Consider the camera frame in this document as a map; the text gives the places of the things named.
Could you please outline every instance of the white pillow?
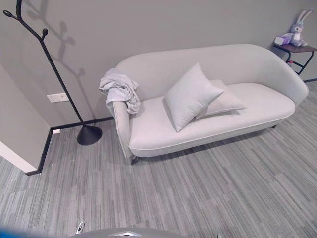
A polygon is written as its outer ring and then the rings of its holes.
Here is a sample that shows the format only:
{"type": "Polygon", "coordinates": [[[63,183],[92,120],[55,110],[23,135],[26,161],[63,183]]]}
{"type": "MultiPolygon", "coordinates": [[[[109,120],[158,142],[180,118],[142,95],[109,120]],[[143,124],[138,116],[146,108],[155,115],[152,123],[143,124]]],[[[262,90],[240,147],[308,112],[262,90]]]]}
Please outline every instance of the white pillow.
{"type": "Polygon", "coordinates": [[[214,87],[206,79],[199,63],[190,68],[165,95],[176,131],[179,132],[222,92],[223,89],[214,87]]]}
{"type": "Polygon", "coordinates": [[[238,99],[234,93],[228,88],[221,80],[211,80],[213,86],[221,88],[224,92],[213,102],[211,102],[207,108],[203,109],[196,119],[210,116],[218,113],[224,113],[231,110],[245,109],[240,99],[238,99]]]}

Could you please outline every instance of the white wall corner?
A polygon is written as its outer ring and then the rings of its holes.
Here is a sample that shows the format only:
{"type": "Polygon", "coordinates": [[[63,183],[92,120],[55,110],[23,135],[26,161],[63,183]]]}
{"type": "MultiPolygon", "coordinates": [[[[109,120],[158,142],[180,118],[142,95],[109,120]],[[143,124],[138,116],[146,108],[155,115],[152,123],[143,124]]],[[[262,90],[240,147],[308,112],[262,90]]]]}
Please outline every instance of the white wall corner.
{"type": "Polygon", "coordinates": [[[0,141],[0,156],[4,157],[6,160],[8,160],[10,163],[12,163],[13,165],[18,167],[20,170],[22,170],[25,173],[37,170],[37,168],[30,165],[28,162],[22,159],[18,154],[12,151],[9,147],[7,147],[1,141],[0,141]]]}

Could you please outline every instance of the gray striped carpet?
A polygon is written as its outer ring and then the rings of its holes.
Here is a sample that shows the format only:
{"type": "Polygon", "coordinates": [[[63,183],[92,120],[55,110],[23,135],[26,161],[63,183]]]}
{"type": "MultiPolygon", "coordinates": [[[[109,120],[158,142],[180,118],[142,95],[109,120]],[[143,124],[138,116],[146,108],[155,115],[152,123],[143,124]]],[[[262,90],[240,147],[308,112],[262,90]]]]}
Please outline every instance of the gray striped carpet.
{"type": "Polygon", "coordinates": [[[54,135],[41,175],[0,159],[0,226],[61,237],[150,227],[188,238],[317,237],[317,82],[296,113],[267,129],[178,153],[123,158],[114,121],[102,139],[54,135]]]}

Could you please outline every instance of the coat rack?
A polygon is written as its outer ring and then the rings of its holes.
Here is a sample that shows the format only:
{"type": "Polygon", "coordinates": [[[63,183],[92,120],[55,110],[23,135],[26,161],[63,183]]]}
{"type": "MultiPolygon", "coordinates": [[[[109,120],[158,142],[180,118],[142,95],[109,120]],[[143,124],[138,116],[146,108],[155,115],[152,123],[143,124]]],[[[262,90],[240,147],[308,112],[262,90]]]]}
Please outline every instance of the coat rack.
{"type": "Polygon", "coordinates": [[[42,30],[42,36],[40,36],[39,34],[37,34],[28,24],[25,23],[25,21],[22,19],[22,16],[21,16],[21,7],[22,7],[22,0],[17,0],[16,1],[16,16],[12,15],[11,12],[7,11],[7,10],[4,10],[3,13],[7,16],[7,17],[11,17],[11,18],[14,18],[15,20],[19,21],[29,32],[31,32],[38,40],[39,42],[41,43],[41,46],[43,48],[43,51],[46,55],[46,57],[48,58],[53,70],[54,70],[54,73],[56,74],[56,77],[58,78],[64,92],[66,93],[76,115],[78,116],[79,120],[80,120],[80,123],[82,125],[82,128],[77,136],[77,142],[81,145],[91,145],[91,144],[94,144],[95,142],[97,142],[103,132],[100,128],[98,127],[95,127],[95,126],[91,126],[91,125],[86,125],[85,122],[82,120],[73,100],[71,99],[70,95],[69,95],[69,92],[63,82],[63,80],[61,79],[61,76],[52,60],[52,57],[48,51],[48,49],[46,48],[46,45],[44,43],[44,38],[47,36],[47,34],[49,33],[48,29],[44,28],[42,30]]]}

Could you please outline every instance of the gray cloth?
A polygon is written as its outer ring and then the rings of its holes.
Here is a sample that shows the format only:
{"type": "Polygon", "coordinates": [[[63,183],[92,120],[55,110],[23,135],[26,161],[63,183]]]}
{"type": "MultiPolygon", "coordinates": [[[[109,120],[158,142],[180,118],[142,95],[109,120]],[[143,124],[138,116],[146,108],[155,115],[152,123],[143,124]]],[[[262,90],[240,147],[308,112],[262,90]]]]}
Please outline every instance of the gray cloth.
{"type": "Polygon", "coordinates": [[[137,82],[115,68],[105,73],[100,80],[99,91],[103,94],[108,94],[106,106],[113,117],[114,101],[125,101],[128,113],[130,114],[136,114],[139,111],[140,100],[135,92],[138,86],[137,82]]]}

